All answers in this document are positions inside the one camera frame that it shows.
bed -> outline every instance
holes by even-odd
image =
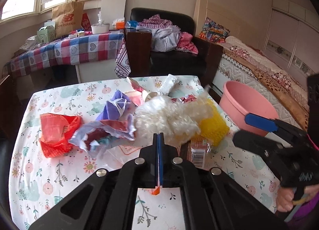
[[[230,30],[225,42],[213,86],[220,93],[228,80],[236,80],[257,90],[275,107],[279,118],[307,130],[307,92],[258,50],[262,39],[257,31],[229,10],[208,0],[197,0],[194,12],[195,36],[199,36],[206,18]]]

colorful pillow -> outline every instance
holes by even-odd
[[[230,31],[227,28],[217,24],[210,18],[206,18],[203,30],[200,32],[199,37],[210,42],[222,43],[225,42],[229,33]]]

red nb logo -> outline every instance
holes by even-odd
[[[74,14],[64,15],[60,23],[69,22],[73,19],[73,17],[74,17]]]

white pot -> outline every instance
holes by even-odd
[[[91,26],[93,34],[107,33],[110,30],[110,24]]]

yellow mesh bag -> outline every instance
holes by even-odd
[[[226,136],[229,131],[224,119],[218,113],[217,108],[211,99],[207,99],[208,104],[213,108],[213,116],[201,121],[199,127],[200,135],[212,141],[213,146],[218,146],[220,141]]]

